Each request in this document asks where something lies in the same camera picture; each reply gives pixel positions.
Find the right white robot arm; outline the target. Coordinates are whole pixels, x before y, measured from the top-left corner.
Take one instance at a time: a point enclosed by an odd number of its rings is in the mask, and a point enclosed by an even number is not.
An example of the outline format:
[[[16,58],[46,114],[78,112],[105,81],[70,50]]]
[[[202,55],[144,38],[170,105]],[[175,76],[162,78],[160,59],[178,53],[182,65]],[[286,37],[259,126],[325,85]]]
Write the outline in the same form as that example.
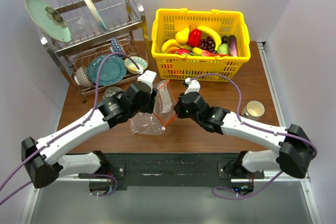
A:
[[[178,118],[191,119],[208,132],[237,136],[266,148],[261,152],[242,152],[234,165],[234,173],[239,178],[263,169],[280,170],[294,178],[305,178],[316,155],[302,127],[295,124],[272,126],[241,119],[228,109],[210,106],[197,92],[181,94],[174,111]]]

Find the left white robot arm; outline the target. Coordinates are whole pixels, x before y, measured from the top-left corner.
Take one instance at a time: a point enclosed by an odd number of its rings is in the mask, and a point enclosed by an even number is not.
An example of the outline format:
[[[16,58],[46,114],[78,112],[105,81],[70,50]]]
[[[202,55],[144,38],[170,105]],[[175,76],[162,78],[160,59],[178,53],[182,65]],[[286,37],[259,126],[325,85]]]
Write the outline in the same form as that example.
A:
[[[38,140],[28,137],[21,143],[22,161],[36,188],[53,183],[58,177],[73,173],[93,174],[103,178],[109,165],[100,152],[66,156],[71,149],[89,138],[127,122],[138,112],[153,109],[157,90],[153,81],[138,80],[126,91],[103,99],[87,114],[67,127]]]

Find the clear orange zip bag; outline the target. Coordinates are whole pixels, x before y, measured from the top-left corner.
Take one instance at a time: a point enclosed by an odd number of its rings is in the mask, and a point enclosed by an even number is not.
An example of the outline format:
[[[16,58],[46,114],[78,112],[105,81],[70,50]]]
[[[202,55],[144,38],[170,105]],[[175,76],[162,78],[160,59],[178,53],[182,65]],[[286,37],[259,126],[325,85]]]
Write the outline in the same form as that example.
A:
[[[161,135],[176,117],[174,106],[177,99],[170,87],[170,80],[162,80],[154,85],[157,88],[154,109],[151,114],[139,112],[130,120],[132,134]]]

